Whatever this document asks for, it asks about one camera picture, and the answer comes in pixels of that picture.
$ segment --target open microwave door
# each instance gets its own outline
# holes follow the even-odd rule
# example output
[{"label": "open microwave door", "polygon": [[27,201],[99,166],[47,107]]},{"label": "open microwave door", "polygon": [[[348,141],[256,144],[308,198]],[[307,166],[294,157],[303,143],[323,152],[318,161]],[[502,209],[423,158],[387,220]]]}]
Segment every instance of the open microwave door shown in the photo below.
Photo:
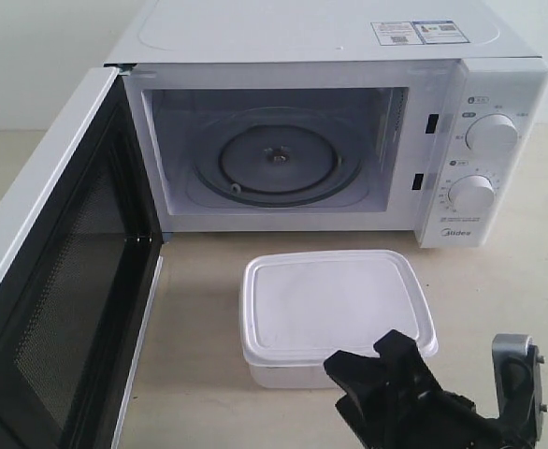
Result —
[{"label": "open microwave door", "polygon": [[0,447],[116,445],[161,245],[123,81],[94,69],[0,202]]}]

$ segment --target white microwave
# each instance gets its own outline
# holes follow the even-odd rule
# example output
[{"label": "white microwave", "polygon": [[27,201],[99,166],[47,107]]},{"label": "white microwave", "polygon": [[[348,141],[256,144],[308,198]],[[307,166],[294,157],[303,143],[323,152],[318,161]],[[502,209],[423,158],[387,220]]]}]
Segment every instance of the white microwave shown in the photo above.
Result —
[{"label": "white microwave", "polygon": [[484,242],[548,68],[477,2],[151,0],[0,202],[0,447],[115,447],[165,239]]}]

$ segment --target beige tabletop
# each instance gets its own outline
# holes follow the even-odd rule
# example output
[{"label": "beige tabletop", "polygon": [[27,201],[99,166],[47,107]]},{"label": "beige tabletop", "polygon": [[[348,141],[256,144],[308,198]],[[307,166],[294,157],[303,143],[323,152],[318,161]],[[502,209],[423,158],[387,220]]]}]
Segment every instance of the beige tabletop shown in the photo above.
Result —
[{"label": "beige tabletop", "polygon": [[[39,137],[0,133],[0,197]],[[339,390],[253,383],[240,349],[238,288],[257,255],[373,248],[413,265],[440,344],[429,366],[443,387],[496,415],[491,341],[498,332],[527,333],[546,357],[548,404],[548,125],[539,125],[479,249],[421,250],[398,232],[177,235],[163,249],[120,447],[360,447],[334,408]],[[548,449],[548,414],[537,447]]]}]

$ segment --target container lid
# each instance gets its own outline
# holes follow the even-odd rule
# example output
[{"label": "container lid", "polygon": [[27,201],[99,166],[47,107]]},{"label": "container lid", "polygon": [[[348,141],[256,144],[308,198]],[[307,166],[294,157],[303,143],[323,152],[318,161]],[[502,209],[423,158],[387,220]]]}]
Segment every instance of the container lid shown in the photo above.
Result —
[{"label": "container lid", "polygon": [[415,339],[424,357],[438,351],[411,265],[386,250],[258,257],[245,270],[240,321],[255,366],[319,365],[339,349],[374,356],[391,329]]}]

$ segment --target power level knob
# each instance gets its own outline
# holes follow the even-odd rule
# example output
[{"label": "power level knob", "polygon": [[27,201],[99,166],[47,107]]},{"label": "power level knob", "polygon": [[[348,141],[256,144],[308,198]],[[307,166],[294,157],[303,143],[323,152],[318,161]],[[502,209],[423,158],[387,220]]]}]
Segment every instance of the power level knob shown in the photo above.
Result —
[{"label": "power level knob", "polygon": [[503,154],[517,145],[519,134],[511,119],[493,114],[474,123],[466,135],[468,147],[478,154]]},{"label": "power level knob", "polygon": [[489,210],[495,202],[495,190],[484,176],[467,176],[449,190],[449,200],[460,213],[478,215]]}]

